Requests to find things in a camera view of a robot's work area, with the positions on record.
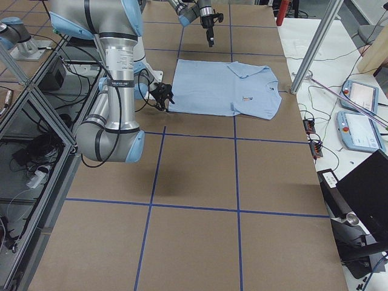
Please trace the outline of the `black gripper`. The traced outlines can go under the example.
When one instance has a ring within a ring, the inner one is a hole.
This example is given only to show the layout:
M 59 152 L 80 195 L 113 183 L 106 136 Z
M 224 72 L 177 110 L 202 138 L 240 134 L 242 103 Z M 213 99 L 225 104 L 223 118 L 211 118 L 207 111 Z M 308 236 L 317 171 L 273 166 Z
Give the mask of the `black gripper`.
M 214 19 L 215 19 L 215 14 L 213 12 L 210 13 L 201 13 L 200 17 L 200 23 L 202 28 L 206 29 L 206 37 L 207 37 L 207 42 L 209 44 L 209 47 L 214 46 L 214 34 L 213 34 L 213 26 L 214 26 Z
M 153 85 L 155 88 L 150 92 L 150 94 L 156 101 L 155 107 L 157 109 L 165 109 L 166 112 L 169 112 L 170 107 L 175 104 L 173 100 L 172 85 L 165 84 L 163 82 L 155 82 Z

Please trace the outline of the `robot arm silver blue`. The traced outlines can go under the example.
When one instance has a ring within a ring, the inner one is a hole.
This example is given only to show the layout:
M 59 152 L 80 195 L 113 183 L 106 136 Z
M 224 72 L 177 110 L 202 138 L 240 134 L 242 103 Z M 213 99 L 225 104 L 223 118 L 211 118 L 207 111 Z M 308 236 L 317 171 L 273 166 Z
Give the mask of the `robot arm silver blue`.
M 76 133 L 79 151 L 100 162 L 137 162 L 145 133 L 135 120 L 135 47 L 143 35 L 137 1 L 52 1 L 54 29 L 79 39 L 100 41 L 107 79 L 92 111 Z
M 217 13 L 212 8 L 212 2 L 206 0 L 199 1 L 167 1 L 178 16 L 178 21 L 183 27 L 187 27 L 194 20 L 199 19 L 203 29 L 206 30 L 206 38 L 209 47 L 214 45 L 213 27 L 216 21 L 223 21 L 223 14 Z

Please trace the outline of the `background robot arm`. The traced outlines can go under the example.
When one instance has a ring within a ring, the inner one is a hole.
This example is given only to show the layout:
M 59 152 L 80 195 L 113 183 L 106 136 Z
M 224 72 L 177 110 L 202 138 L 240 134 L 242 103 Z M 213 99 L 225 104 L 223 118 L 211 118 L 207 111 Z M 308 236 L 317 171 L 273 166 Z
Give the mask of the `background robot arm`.
M 11 16 L 1 19 L 1 44 L 7 49 L 17 48 L 24 58 L 38 51 L 38 46 L 20 18 Z

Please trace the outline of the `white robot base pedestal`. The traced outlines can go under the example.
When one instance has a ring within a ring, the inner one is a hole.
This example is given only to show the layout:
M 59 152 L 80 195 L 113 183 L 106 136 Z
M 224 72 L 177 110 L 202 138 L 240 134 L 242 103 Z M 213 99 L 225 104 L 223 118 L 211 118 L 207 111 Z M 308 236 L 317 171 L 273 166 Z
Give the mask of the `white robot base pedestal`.
M 134 63 L 134 97 L 136 100 L 149 97 L 155 100 L 155 96 L 150 92 L 156 89 L 156 86 L 162 81 L 162 71 L 152 69 L 147 62 L 142 37 L 138 38 L 138 43 L 133 50 Z

